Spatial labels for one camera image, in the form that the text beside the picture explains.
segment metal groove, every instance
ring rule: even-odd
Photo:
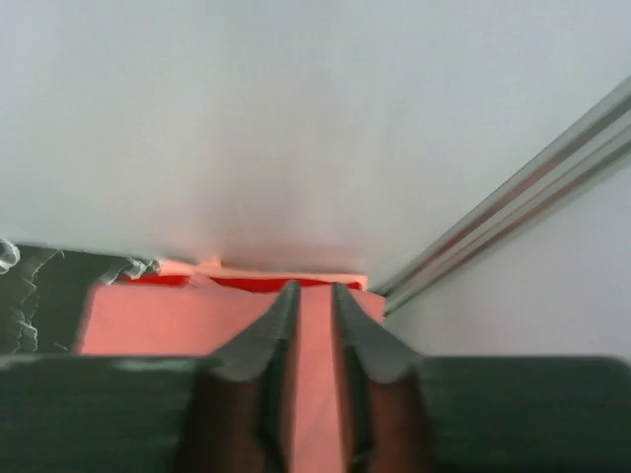
[[[631,152],[631,77],[376,289],[393,312]]]

